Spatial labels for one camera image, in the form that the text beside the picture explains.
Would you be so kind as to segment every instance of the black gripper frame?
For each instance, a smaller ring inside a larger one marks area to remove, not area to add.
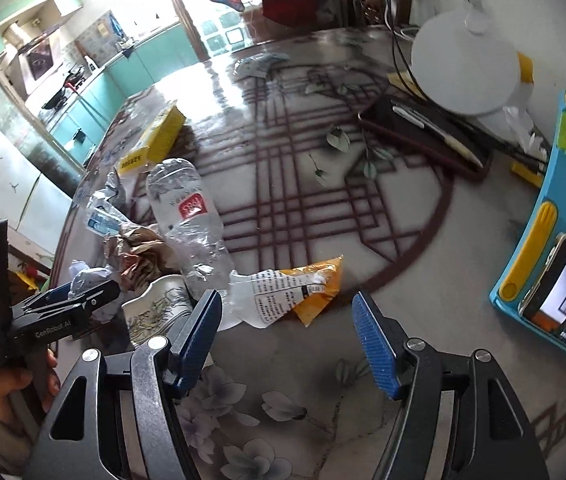
[[[425,479],[447,391],[454,409],[442,480],[549,479],[534,428],[494,356],[447,354],[410,339],[368,293],[359,294],[394,352],[402,402],[373,480]]]
[[[174,322],[164,346],[155,337],[133,352],[84,352],[45,417],[23,479],[130,478],[119,396],[129,390],[149,480],[200,480],[173,399],[195,385],[220,320],[220,295],[208,290]]]

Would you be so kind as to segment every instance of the bottle on counter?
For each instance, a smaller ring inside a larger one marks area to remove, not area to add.
[[[184,158],[169,158],[147,176],[147,194],[161,234],[174,249],[189,293],[227,290],[234,269],[223,222],[199,172]]]

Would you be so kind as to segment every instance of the ceramic bowl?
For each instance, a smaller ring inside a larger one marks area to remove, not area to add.
[[[192,312],[192,304],[179,274],[152,282],[142,296],[123,304],[127,331],[137,347],[155,335],[165,335],[176,319]]]

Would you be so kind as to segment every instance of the flower pattern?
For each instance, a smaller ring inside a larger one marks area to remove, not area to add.
[[[339,359],[334,371],[336,380],[342,386],[352,386],[358,379],[370,373],[369,363],[363,358],[356,366],[345,359]]]
[[[276,390],[265,392],[261,397],[263,398],[263,404],[261,405],[263,411],[278,422],[292,419],[302,420],[307,415],[305,408],[297,406]]]
[[[234,409],[234,404],[243,398],[245,384],[235,383],[218,365],[203,368],[201,378],[178,406],[175,407],[188,446],[197,450],[199,457],[208,464],[214,453],[214,442],[210,435],[221,425],[218,417],[232,415],[244,426],[258,426],[258,418]]]
[[[250,440],[243,450],[236,446],[223,447],[229,462],[221,473],[230,480],[285,480],[292,474],[292,464],[276,458],[274,448],[262,438]]]
[[[214,453],[214,441],[209,436],[212,430],[218,427],[218,422],[204,413],[193,415],[184,406],[176,406],[175,409],[183,428],[185,442],[197,450],[201,460],[208,464],[213,463],[209,455]]]

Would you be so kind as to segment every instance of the crumpled paper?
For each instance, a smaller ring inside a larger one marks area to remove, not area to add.
[[[105,259],[120,273],[127,290],[137,290],[174,268],[172,248],[151,227],[126,222],[118,235],[105,238],[104,250]]]

